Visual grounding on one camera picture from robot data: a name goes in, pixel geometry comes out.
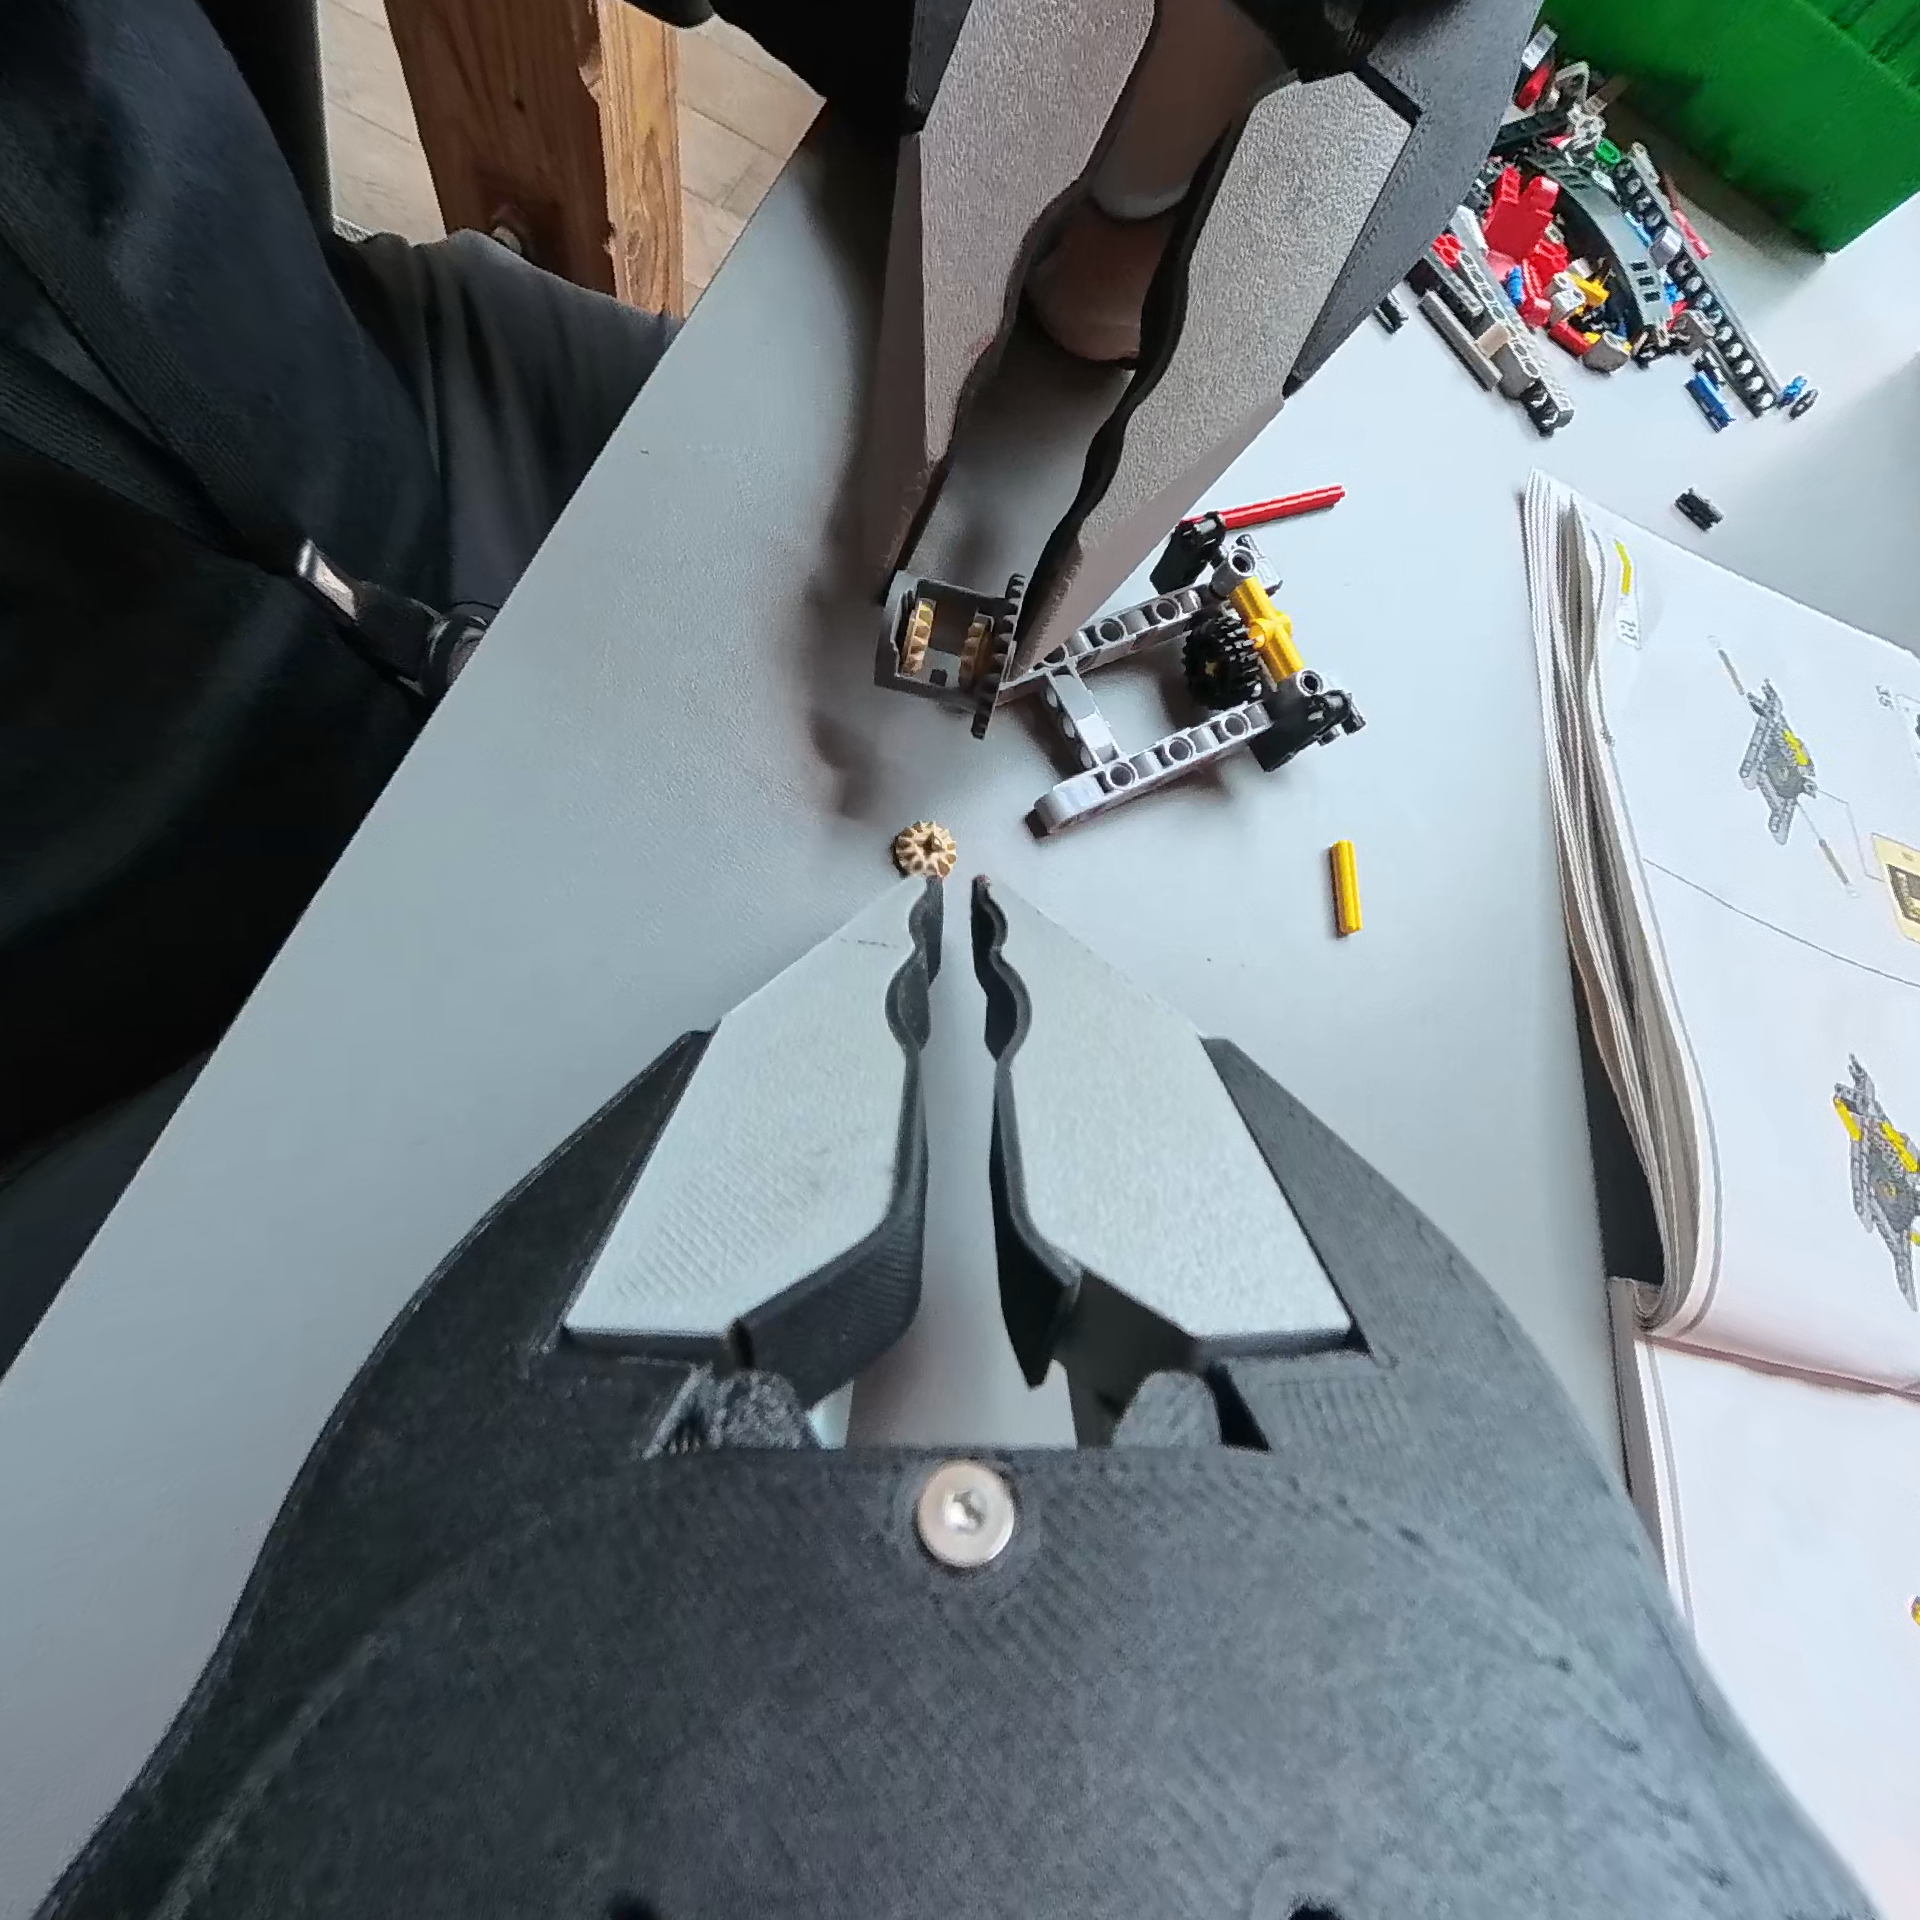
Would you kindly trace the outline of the pile of loose lego pieces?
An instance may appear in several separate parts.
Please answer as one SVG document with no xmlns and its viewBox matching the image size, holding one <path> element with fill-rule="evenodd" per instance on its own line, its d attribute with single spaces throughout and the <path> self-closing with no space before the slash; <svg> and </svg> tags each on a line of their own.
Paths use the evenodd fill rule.
<svg viewBox="0 0 1920 1920">
<path fill-rule="evenodd" d="M 1609 79 L 1540 19 L 1486 162 L 1406 275 L 1421 317 L 1543 439 L 1574 418 L 1573 367 L 1668 357 L 1715 433 L 1736 410 L 1806 415 L 1814 381 L 1774 370 L 1668 175 L 1640 141 L 1609 138 L 1607 103 Z"/>
</svg>

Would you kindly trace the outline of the red lego axle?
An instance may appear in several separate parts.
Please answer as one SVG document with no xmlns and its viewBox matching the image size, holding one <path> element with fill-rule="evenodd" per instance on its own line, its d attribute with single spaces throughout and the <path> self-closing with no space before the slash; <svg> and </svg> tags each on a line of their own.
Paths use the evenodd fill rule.
<svg viewBox="0 0 1920 1920">
<path fill-rule="evenodd" d="M 1331 511 L 1342 503 L 1347 489 L 1342 485 L 1311 486 L 1293 494 L 1270 495 L 1255 503 L 1243 503 L 1228 509 L 1199 511 L 1180 522 L 1177 532 L 1199 537 L 1223 537 L 1243 531 L 1255 531 L 1273 522 L 1292 522 Z"/>
</svg>

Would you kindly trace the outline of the lego instruction booklet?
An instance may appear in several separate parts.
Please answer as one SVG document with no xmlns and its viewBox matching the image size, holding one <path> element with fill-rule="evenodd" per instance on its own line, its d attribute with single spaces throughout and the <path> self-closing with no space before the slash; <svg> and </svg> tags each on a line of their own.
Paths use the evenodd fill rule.
<svg viewBox="0 0 1920 1920">
<path fill-rule="evenodd" d="M 1918 1884 L 1915 657 L 1520 506 L 1567 946 L 1645 1180 L 1628 1485 L 1718 1686 L 1884 1916 Z"/>
</svg>

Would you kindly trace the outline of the person's left hand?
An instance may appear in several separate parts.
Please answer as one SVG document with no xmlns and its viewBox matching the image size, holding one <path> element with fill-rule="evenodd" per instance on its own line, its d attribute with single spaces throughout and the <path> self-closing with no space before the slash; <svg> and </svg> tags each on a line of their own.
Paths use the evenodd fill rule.
<svg viewBox="0 0 1920 1920">
<path fill-rule="evenodd" d="M 1177 209 L 1118 220 L 1080 201 L 1024 282 L 1036 325 L 1087 364 L 1134 366 L 1145 294 L 1174 223 Z"/>
</svg>

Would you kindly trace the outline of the grey lego frame assembly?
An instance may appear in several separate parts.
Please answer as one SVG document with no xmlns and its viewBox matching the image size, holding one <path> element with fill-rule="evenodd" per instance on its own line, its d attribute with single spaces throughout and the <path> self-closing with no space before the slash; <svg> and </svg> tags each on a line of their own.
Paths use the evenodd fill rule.
<svg viewBox="0 0 1920 1920">
<path fill-rule="evenodd" d="M 1257 527 L 1199 537 L 1177 525 L 1152 567 L 1149 597 L 1091 620 L 1006 689 L 1037 693 L 1078 758 L 1078 770 L 1031 809 L 1040 836 L 1091 822 L 1237 753 L 1277 772 L 1365 725 L 1353 698 L 1303 661 L 1263 575 Z M 1091 678 L 1165 646 L 1180 651 L 1195 717 L 1124 749 Z"/>
</svg>

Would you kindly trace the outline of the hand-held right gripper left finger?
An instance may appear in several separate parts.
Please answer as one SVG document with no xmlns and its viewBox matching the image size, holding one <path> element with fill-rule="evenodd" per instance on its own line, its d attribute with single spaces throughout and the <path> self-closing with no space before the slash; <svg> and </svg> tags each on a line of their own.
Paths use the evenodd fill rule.
<svg viewBox="0 0 1920 1920">
<path fill-rule="evenodd" d="M 942 930 L 942 882 L 901 879 L 704 1036 L 585 1267 L 568 1338 L 772 1373 L 801 1405 L 897 1343 L 920 1301 Z"/>
</svg>

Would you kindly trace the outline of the green plastic bin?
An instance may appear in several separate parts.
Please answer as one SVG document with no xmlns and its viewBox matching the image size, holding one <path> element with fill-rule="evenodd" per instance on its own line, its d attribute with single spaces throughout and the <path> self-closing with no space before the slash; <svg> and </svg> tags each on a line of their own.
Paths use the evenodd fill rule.
<svg viewBox="0 0 1920 1920">
<path fill-rule="evenodd" d="M 1573 54 L 1822 252 L 1918 193 L 1915 2 L 1545 2 Z"/>
</svg>

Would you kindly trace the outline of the grey lego differential housing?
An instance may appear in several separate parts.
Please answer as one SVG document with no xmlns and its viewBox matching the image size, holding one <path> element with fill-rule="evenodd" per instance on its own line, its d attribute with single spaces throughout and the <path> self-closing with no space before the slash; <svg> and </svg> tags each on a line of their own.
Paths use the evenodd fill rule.
<svg viewBox="0 0 1920 1920">
<path fill-rule="evenodd" d="M 1012 676 L 1025 575 L 975 591 L 929 575 L 897 575 L 875 651 L 875 684 L 961 714 L 988 733 Z"/>
</svg>

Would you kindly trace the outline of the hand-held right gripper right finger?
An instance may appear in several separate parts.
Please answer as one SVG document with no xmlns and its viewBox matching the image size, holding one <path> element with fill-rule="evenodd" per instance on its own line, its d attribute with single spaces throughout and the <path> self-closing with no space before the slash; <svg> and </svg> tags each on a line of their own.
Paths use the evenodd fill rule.
<svg viewBox="0 0 1920 1920">
<path fill-rule="evenodd" d="M 1031 1386 L 1335 1354 L 1353 1319 L 1209 1047 L 1011 886 L 974 879 L 998 1308 Z"/>
</svg>

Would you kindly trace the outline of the wooden table leg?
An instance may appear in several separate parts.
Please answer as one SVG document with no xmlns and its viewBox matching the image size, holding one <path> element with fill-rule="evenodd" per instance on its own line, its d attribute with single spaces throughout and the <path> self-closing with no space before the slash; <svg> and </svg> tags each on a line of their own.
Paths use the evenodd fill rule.
<svg viewBox="0 0 1920 1920">
<path fill-rule="evenodd" d="M 686 315 L 678 31 L 619 2 L 388 2 L 446 229 Z"/>
</svg>

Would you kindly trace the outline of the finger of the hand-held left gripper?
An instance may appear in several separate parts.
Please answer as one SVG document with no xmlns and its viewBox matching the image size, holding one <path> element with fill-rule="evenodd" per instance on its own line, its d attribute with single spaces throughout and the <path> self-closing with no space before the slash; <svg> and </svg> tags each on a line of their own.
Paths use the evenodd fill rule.
<svg viewBox="0 0 1920 1920">
<path fill-rule="evenodd" d="M 1136 378 L 1025 587 L 1017 670 L 1065 643 L 1225 473 L 1281 390 L 1407 141 L 1356 71 L 1261 95 L 1148 287 Z"/>
<path fill-rule="evenodd" d="M 974 4 L 895 155 L 869 407 L 869 569 L 912 557 L 1028 270 L 1086 199 L 1159 4 Z"/>
</svg>

